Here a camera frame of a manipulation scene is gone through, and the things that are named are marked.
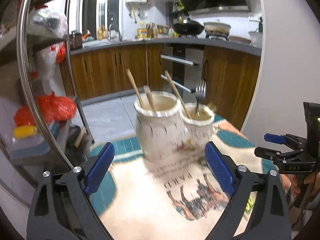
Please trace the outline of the person's right hand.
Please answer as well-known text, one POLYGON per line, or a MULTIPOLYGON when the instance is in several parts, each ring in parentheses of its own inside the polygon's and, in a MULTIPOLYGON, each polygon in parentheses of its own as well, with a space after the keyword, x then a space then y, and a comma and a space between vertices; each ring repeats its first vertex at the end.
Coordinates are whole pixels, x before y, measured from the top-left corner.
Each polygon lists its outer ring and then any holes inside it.
MULTIPOLYGON (((291 193, 294 198, 296 198, 300 194, 300 186, 298 184, 298 179, 295 175, 289 175, 289 180, 291 181, 291 193)), ((315 172, 309 174, 304 179, 304 184, 312 184, 313 190, 311 192, 312 197, 316 197, 319 194, 319 173, 315 174, 315 172)))

